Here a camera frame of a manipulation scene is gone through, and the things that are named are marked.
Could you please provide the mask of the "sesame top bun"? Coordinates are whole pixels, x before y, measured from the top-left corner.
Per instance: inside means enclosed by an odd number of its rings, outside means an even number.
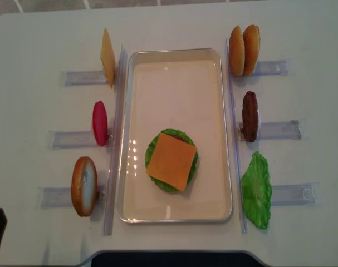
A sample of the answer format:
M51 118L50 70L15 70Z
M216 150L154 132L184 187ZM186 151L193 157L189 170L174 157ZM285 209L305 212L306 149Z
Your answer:
M229 38L229 66L234 76L243 75L245 63L245 46L240 26L235 26Z

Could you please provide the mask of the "sesame bun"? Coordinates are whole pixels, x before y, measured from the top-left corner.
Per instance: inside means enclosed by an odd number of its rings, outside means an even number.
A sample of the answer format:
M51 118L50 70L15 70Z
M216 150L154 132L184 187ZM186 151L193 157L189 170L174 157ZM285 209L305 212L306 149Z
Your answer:
M260 31L258 26L250 25L243 32L245 46L245 63L243 74L250 76L258 61L260 52Z
M234 76L243 75L245 63L245 46L240 26L235 26L229 38L229 66Z

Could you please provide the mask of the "brown meat patty on tray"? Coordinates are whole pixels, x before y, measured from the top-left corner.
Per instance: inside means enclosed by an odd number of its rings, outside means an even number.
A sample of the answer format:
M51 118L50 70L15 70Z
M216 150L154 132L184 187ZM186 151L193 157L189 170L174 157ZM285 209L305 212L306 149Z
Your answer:
M188 143L188 141L185 139L185 138L183 138L183 137L180 137L180 136L178 136L178 135L171 135L173 138L175 138L175 139L177 139L177 140L180 140L180 141L183 141L183 142L186 142L186 143Z

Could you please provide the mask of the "red tomato slice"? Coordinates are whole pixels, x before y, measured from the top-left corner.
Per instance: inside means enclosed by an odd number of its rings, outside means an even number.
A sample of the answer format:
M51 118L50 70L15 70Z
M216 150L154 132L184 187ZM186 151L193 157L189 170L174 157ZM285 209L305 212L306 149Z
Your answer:
M107 113L102 101L98 101L94 105L92 113L92 128L97 144L105 146L108 140L107 134Z

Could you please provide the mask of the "upright brown meat patty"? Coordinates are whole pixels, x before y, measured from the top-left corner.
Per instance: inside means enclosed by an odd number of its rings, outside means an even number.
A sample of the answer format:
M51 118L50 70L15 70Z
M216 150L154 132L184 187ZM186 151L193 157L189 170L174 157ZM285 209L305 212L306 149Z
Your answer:
M242 105L243 135L246 141L254 142L258 135L259 116L256 94L248 91Z

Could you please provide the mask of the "upright yellow cheese slice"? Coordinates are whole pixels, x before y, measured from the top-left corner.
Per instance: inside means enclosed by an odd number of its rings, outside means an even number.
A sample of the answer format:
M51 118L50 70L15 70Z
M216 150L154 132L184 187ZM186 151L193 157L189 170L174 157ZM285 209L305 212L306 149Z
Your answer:
M114 50L111 44L111 39L106 28L104 29L104 34L102 37L100 59L110 88L113 88L116 60Z

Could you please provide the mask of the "clear holder cheese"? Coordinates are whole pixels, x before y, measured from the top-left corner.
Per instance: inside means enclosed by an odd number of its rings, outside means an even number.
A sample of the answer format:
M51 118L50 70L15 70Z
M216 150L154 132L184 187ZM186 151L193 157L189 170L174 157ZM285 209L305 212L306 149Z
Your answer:
M64 71L61 73L64 86L105 85L108 80L103 71Z

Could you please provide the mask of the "brown bread bun left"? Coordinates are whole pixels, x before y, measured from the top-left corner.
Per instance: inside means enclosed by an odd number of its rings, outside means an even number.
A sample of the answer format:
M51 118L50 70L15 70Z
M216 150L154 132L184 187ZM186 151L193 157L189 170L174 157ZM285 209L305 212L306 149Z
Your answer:
M74 167L71 182L72 204L80 217L91 215L97 199L97 171L93 160L80 157Z

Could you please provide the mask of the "upright green lettuce leaf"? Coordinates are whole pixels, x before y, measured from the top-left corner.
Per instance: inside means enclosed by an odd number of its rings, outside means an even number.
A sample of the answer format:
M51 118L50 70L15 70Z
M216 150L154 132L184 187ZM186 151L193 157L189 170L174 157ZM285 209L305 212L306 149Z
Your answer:
M247 219L257 228L266 230L271 218L272 185L269 165L256 151L241 179L243 210Z

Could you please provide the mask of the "clear holder tomato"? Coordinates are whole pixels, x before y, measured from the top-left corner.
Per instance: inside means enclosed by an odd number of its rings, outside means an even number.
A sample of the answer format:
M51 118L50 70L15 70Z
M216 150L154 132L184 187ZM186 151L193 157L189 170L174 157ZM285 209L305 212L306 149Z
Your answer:
M79 149L100 147L92 131L49 131L48 149Z

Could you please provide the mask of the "clear holder bread left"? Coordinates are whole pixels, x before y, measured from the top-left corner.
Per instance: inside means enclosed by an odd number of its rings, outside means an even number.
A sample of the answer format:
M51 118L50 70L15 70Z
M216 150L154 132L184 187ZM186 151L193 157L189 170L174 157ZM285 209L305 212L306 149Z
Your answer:
M70 187L38 187L36 208L73 207Z

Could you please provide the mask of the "clear holder lettuce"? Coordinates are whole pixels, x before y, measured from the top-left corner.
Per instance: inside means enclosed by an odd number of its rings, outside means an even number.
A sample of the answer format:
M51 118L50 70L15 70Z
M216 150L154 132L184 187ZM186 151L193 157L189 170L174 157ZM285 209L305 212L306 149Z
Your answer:
M318 182L272 186L272 206L322 205Z

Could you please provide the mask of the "silver metal tray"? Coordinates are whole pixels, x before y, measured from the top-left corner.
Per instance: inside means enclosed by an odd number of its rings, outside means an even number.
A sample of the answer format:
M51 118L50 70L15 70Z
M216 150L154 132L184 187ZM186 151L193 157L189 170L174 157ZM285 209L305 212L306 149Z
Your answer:
M222 64L211 48L138 52L124 90L116 205L134 223L226 220L232 211ZM183 192L159 188L145 153L165 129L184 132L197 147L196 171Z

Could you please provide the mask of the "clear holder patty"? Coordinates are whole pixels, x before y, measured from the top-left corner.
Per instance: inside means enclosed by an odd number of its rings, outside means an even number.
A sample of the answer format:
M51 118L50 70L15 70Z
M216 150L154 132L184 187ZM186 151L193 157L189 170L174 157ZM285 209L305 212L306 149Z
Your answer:
M308 138L308 132L305 120L291 120L261 123L256 140L299 140L306 138Z

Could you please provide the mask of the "dark base at bottom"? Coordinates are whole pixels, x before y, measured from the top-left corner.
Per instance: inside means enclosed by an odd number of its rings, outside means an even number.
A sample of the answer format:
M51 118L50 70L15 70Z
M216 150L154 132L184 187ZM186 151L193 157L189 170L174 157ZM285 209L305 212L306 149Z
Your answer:
M106 252L91 266L262 266L246 253L229 252Z

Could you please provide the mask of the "clear holder buns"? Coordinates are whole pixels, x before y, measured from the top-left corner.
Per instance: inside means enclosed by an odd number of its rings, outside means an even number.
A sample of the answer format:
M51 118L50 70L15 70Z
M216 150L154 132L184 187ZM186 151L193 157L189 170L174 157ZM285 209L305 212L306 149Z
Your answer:
M257 61L251 76L287 76L292 73L290 58L276 61Z

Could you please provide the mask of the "long clear rail left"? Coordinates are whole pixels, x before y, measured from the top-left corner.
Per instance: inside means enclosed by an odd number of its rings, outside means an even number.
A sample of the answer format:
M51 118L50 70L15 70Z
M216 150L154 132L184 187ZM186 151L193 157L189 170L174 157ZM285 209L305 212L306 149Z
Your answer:
M121 148L122 148L122 132L123 119L125 112L125 96L126 96L126 71L127 71L128 54L124 46L121 47L120 61L116 71L116 110L114 126L111 139L111 161L109 178L107 180L107 191L105 201L105 216L103 235L112 234L114 211L115 211L115 195L116 182L120 170Z

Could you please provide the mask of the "long clear rail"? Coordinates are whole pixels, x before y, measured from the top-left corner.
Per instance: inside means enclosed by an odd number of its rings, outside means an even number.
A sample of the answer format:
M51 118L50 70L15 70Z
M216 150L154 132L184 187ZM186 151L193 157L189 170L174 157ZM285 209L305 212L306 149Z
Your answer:
M122 148L122 132L123 119L125 112L125 96L126 96L126 71L127 71L128 54L124 46L121 47L120 61L116 71L116 110L114 126L111 139L111 161L109 178L107 180L107 191L105 201L105 216L103 235L112 234L114 211L115 211L115 195L116 182L120 170L121 148Z
M233 87L232 87L232 74L231 68L229 65L229 40L226 38L225 43L225 56L227 62L227 86L228 86L228 93L229 93L229 106L231 108L231 128L232 128L232 140L233 140L233 149L234 149L234 165L236 169L236 185L237 185L237 196L238 196L238 210L239 210L239 221L241 225L241 232L242 234L247 233L247 219L244 214L243 210L243 196L242 196L242 188L241 188L241 163L240 163L240 156L239 156L239 141L238 141L238 129L236 123L236 116L235 116L235 104L234 104L234 94L233 94Z

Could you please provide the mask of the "long clear rail right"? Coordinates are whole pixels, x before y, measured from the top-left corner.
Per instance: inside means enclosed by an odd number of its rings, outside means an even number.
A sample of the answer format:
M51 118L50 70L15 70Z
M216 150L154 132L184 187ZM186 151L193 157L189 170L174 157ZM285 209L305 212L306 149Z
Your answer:
M229 106L231 108L231 128L232 128L232 140L233 140L233 149L234 149L234 165L236 169L236 185L237 185L237 196L238 196L238 210L239 210L239 221L241 225L241 232L242 234L247 233L247 219L244 214L243 210L243 196L242 196L242 188L241 188L241 163L240 163L240 156L239 156L239 141L238 141L238 129L236 123L236 116L235 116L235 104L234 104L234 94L233 94L233 87L232 87L232 74L231 68L229 65L229 40L226 38L225 43L225 56L227 62L227 86L228 86L228 93L229 93Z

